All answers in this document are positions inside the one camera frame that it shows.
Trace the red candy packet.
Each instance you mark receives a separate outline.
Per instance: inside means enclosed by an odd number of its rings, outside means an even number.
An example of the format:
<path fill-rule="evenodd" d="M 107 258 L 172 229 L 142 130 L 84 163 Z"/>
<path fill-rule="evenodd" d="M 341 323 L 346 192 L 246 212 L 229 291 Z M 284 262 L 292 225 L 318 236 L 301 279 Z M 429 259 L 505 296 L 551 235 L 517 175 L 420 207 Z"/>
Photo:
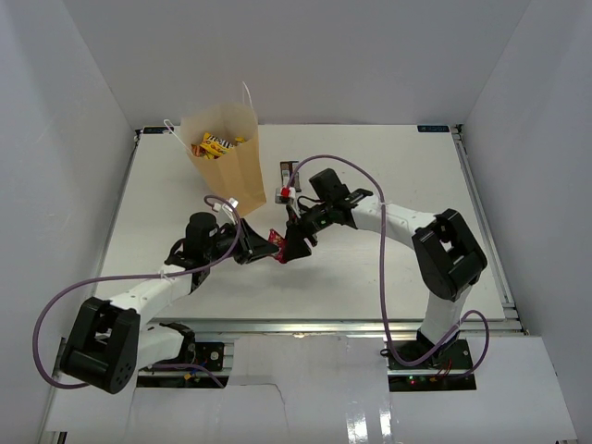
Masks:
<path fill-rule="evenodd" d="M 286 248 L 286 240 L 280 235 L 278 231 L 272 228 L 269 230 L 267 240 L 277 247 L 277 251 L 272 254 L 272 257 L 281 264 L 285 264 L 286 260 L 284 258 L 284 253 Z"/>

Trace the brown chocolate bar wrapper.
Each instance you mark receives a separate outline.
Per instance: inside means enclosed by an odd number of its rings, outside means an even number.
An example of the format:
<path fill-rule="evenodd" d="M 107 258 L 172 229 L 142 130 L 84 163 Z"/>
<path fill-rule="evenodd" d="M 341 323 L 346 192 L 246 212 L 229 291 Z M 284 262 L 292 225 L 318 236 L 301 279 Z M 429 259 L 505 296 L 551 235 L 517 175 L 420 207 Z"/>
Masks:
<path fill-rule="evenodd" d="M 302 187 L 300 183 L 300 176 L 298 173 L 294 172 L 298 165 L 298 161 L 281 161 L 279 163 L 282 186 L 286 187 L 288 185 L 290 177 L 294 175 L 294 179 L 291 182 L 291 186 L 295 188 L 296 192 L 301 192 Z"/>

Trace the large orange gummy bag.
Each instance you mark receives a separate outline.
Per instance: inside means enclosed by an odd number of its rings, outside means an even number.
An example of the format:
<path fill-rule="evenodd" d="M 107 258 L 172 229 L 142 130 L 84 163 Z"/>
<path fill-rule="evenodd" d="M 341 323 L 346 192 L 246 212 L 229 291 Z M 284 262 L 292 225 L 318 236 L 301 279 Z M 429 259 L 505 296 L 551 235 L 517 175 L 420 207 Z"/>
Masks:
<path fill-rule="evenodd" d="M 201 145 L 193 144 L 191 146 L 191 152 L 196 157 L 205 157 L 205 150 Z"/>

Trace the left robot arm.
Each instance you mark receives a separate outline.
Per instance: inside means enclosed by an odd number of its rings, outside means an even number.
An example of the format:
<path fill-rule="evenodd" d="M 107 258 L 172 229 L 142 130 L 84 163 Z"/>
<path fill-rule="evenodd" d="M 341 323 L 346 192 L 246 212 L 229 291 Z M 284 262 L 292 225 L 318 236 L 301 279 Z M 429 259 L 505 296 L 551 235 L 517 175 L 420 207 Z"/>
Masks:
<path fill-rule="evenodd" d="M 81 305 L 60 370 L 111 394 L 119 393 L 136 370 L 146 367 L 204 372 L 193 331 L 175 322 L 154 326 L 152 320 L 172 302 L 195 292 L 212 263 L 232 258 L 244 265 L 278 251 L 244 219 L 218 225 L 212 214 L 191 215 L 184 237 L 171 247 L 158 277 L 107 300 L 91 297 Z"/>

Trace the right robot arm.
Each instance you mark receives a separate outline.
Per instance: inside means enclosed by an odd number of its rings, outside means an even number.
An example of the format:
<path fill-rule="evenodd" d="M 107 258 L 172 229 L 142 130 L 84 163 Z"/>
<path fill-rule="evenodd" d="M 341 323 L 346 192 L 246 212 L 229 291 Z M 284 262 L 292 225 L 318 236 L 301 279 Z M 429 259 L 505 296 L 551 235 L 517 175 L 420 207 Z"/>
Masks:
<path fill-rule="evenodd" d="M 332 225 L 379 234 L 381 253 L 386 240 L 414 251 L 429 290 L 425 318 L 411 349 L 395 349 L 390 343 L 388 354 L 407 367 L 440 368 L 451 357 L 465 301 L 487 268 L 486 255 L 462 215 L 453 209 L 422 213 L 385 203 L 381 195 L 365 189 L 351 191 L 331 168 L 314 175 L 310 183 L 317 195 L 312 206 L 300 204 L 289 185 L 276 191 L 277 204 L 285 205 L 288 213 L 283 262 L 311 255 L 318 232 Z"/>

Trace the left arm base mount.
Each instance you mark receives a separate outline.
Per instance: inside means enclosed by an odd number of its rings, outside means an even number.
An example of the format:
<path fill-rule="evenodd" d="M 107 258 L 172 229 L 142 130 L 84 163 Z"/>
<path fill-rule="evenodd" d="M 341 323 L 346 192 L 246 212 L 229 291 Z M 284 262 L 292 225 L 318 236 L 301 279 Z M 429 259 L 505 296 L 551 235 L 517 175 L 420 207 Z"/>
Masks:
<path fill-rule="evenodd" d="M 215 376 L 222 376 L 226 371 L 227 345 L 222 341 L 197 341 L 187 348 L 183 357 L 171 358 L 156 364 L 138 367 L 139 375 L 146 377 L 180 378 L 182 381 L 208 377 L 189 365 L 199 365 Z"/>

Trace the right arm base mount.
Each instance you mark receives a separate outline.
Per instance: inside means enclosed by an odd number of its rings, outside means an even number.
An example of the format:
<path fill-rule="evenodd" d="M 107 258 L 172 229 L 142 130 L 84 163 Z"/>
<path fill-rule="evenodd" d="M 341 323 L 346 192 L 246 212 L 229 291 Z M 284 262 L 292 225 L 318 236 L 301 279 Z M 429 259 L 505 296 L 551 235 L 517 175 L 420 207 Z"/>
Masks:
<path fill-rule="evenodd" d="M 380 355 L 387 360 L 391 393 L 475 391 L 475 376 L 462 376 L 473 367 L 466 339 L 458 339 L 447 350 L 416 367 L 398 363 L 387 348 Z"/>

